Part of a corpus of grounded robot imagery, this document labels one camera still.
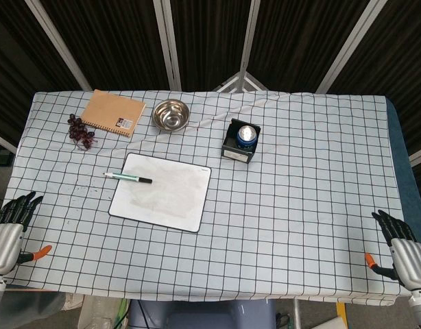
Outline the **white triangular screen foot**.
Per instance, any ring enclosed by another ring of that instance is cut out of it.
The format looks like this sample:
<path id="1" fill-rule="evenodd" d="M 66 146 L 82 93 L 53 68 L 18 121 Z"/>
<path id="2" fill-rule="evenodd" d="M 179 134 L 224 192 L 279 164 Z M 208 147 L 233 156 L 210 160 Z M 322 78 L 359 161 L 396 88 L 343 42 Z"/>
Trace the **white triangular screen foot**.
<path id="1" fill-rule="evenodd" d="M 238 72 L 214 89 L 218 93 L 248 93 L 261 90 L 268 88 L 248 72 L 243 76 Z"/>

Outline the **white whiteboard with black rim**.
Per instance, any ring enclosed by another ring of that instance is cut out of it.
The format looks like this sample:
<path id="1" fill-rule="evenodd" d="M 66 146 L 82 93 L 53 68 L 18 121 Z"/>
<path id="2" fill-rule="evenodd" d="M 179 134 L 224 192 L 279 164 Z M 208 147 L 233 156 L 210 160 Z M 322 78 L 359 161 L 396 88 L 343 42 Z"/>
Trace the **white whiteboard with black rim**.
<path id="1" fill-rule="evenodd" d="M 152 183 L 119 180 L 109 215 L 188 232 L 199 230 L 211 168 L 130 153 L 122 173 Z"/>

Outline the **brown spiral notebook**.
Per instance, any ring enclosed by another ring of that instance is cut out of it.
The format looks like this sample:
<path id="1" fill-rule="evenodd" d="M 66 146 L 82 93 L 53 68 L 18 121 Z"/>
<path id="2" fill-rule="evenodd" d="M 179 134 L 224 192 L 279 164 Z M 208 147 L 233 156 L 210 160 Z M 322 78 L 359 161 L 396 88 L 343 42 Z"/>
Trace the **brown spiral notebook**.
<path id="1" fill-rule="evenodd" d="M 87 125 L 131 138 L 145 107 L 142 101 L 95 89 L 80 117 Z"/>

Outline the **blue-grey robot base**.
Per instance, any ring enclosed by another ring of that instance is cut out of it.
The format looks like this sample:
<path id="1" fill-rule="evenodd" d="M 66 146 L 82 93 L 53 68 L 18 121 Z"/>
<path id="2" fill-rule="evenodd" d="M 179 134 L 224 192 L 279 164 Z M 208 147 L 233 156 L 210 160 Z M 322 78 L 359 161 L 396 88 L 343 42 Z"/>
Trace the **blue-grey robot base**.
<path id="1" fill-rule="evenodd" d="M 132 300 L 128 329 L 276 329 L 275 302 Z"/>

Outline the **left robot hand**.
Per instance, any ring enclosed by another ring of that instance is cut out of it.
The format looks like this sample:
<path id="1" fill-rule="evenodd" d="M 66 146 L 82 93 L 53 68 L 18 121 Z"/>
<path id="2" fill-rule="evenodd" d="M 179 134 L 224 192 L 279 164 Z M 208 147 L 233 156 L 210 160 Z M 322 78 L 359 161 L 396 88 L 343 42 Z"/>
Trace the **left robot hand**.
<path id="1" fill-rule="evenodd" d="M 25 233 L 37 206 L 43 200 L 34 191 L 6 203 L 0 210 L 0 276 L 9 274 L 16 265 L 46 256 L 52 249 L 47 245 L 37 252 L 22 252 Z"/>

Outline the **green marker pen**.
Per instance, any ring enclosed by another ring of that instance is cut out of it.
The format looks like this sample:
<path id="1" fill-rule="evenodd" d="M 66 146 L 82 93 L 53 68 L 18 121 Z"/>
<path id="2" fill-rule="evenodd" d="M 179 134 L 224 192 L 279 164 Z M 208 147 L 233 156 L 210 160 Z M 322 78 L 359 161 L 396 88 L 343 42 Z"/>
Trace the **green marker pen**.
<path id="1" fill-rule="evenodd" d="M 135 176 L 135 175 L 127 175 L 123 173 L 103 173 L 103 175 L 107 178 L 112 178 L 116 180 L 127 180 L 127 181 L 141 182 L 141 183 L 146 183 L 146 184 L 151 184 L 153 182 L 153 180 L 149 178 L 143 178 L 143 177 Z"/>

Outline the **dark red grape bunch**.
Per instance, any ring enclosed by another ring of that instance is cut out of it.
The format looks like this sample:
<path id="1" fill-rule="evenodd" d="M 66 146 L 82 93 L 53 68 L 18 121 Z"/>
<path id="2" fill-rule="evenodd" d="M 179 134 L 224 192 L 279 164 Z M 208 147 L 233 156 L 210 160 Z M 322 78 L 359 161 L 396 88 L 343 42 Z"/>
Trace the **dark red grape bunch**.
<path id="1" fill-rule="evenodd" d="M 67 123 L 69 124 L 69 138 L 79 150 L 88 151 L 97 142 L 95 132 L 89 131 L 81 118 L 70 114 Z"/>

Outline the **blue drink can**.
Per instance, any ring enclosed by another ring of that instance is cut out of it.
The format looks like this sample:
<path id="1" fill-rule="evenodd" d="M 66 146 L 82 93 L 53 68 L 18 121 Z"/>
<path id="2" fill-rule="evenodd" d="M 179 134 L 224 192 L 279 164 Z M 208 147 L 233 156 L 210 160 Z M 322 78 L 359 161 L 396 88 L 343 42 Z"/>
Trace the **blue drink can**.
<path id="1" fill-rule="evenodd" d="M 251 151 L 257 142 L 256 130 L 251 125 L 244 125 L 239 128 L 236 140 L 239 149 Z"/>

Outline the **stainless steel bowl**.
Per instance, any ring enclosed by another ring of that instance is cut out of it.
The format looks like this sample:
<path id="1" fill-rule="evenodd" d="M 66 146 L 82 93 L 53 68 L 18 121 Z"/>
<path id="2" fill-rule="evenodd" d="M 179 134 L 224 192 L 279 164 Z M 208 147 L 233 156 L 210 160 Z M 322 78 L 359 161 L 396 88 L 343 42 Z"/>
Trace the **stainless steel bowl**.
<path id="1" fill-rule="evenodd" d="M 189 107 L 178 99 L 162 101 L 152 111 L 154 125 L 164 132 L 181 130 L 187 126 L 189 118 Z"/>

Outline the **clear plastic bag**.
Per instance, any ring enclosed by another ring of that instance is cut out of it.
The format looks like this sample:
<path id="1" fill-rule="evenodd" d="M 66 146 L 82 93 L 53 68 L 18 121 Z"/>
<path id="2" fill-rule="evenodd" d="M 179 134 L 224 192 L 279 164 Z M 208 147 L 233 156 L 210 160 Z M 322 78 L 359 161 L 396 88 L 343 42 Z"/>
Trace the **clear plastic bag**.
<path id="1" fill-rule="evenodd" d="M 129 300 L 85 296 L 77 329 L 125 329 Z"/>

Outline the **metal table leg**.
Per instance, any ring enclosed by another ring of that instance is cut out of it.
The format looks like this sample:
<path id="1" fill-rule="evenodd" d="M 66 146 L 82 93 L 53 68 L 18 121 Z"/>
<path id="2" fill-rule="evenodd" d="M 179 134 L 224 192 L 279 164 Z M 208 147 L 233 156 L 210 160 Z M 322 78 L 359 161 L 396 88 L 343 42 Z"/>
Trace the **metal table leg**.
<path id="1" fill-rule="evenodd" d="M 300 303 L 297 298 L 293 299 L 293 329 L 302 329 L 300 319 Z"/>

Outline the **white screen frame post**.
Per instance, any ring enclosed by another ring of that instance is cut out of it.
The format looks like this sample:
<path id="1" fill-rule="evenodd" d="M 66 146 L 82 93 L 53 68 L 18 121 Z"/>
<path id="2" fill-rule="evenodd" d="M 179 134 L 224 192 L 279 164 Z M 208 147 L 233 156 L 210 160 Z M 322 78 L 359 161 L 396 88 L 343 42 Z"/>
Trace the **white screen frame post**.
<path id="1" fill-rule="evenodd" d="M 329 91 L 388 1 L 389 0 L 369 0 L 329 70 L 317 87 L 317 94 L 326 94 Z"/>
<path id="2" fill-rule="evenodd" d="M 93 88 L 89 84 L 87 78 L 83 74 L 80 66 L 75 61 L 72 53 L 67 47 L 64 39 L 62 38 L 60 32 L 57 30 L 56 26 L 53 24 L 50 16 L 48 15 L 46 9 L 43 7 L 40 0 L 24 0 L 28 6 L 31 13 L 34 15 L 37 22 L 42 27 L 43 31 L 46 33 L 48 39 L 51 41 L 52 45 L 62 58 L 63 62 L 66 64 L 67 68 L 70 70 L 71 74 L 75 78 L 76 82 L 80 85 L 81 89 L 84 91 L 92 91 Z"/>
<path id="3" fill-rule="evenodd" d="M 171 90 L 181 91 L 181 77 L 170 0 L 153 0 L 160 43 Z"/>
<path id="4" fill-rule="evenodd" d="M 252 49 L 252 43 L 254 40 L 254 34 L 255 34 L 260 4 L 261 4 L 261 0 L 251 0 L 250 2 L 250 11 L 249 11 L 248 23 L 247 23 L 246 31 L 245 31 L 243 53 L 241 56 L 239 80 L 243 79 L 247 72 L 247 67 L 250 60 L 250 54 L 251 54 L 251 49 Z"/>

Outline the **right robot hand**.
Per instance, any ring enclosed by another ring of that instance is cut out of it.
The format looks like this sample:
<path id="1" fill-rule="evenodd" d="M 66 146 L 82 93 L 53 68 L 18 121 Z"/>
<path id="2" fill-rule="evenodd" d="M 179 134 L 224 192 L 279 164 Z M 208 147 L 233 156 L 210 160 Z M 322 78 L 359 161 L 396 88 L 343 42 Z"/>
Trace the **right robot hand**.
<path id="1" fill-rule="evenodd" d="M 408 291 L 421 291 L 421 243 L 407 223 L 378 210 L 372 216 L 381 227 L 392 255 L 391 268 L 379 266 L 372 255 L 365 253 L 367 266 L 378 275 L 397 280 Z"/>

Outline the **black open box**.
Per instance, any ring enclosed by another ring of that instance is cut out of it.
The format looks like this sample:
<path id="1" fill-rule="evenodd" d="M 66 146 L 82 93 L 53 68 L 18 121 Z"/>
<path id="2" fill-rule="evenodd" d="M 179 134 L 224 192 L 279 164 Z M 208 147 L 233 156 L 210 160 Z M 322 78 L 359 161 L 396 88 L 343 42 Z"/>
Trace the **black open box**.
<path id="1" fill-rule="evenodd" d="M 251 151 L 246 151 L 237 147 L 236 135 L 239 128 L 244 125 L 251 125 L 257 133 L 257 142 Z M 223 157 L 238 160 L 240 162 L 248 164 L 256 152 L 260 132 L 261 128 L 258 125 L 247 123 L 238 119 L 232 119 L 230 125 L 228 126 L 223 144 L 221 146 L 221 155 Z"/>

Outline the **white black checkered tablecloth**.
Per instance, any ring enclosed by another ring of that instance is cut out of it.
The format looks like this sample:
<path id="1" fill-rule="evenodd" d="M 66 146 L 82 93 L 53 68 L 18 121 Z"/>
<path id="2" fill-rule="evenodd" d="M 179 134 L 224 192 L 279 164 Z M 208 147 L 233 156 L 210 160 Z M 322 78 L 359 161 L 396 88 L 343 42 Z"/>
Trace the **white black checkered tablecloth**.
<path id="1" fill-rule="evenodd" d="M 372 217 L 402 218 L 386 98 L 374 95 L 125 91 L 145 111 L 131 138 L 102 130 L 88 151 L 68 136 L 90 92 L 37 93 L 6 199 L 43 197 L 22 248 L 50 245 L 14 268 L 10 284 L 144 300 L 217 301 L 302 296 L 389 305 L 405 289 L 366 267 L 392 258 Z M 186 127 L 152 121 L 162 101 L 190 110 Z M 223 157 L 232 119 L 261 128 L 246 164 Z M 155 226 L 108 210 L 128 154 L 211 168 L 197 232 Z"/>

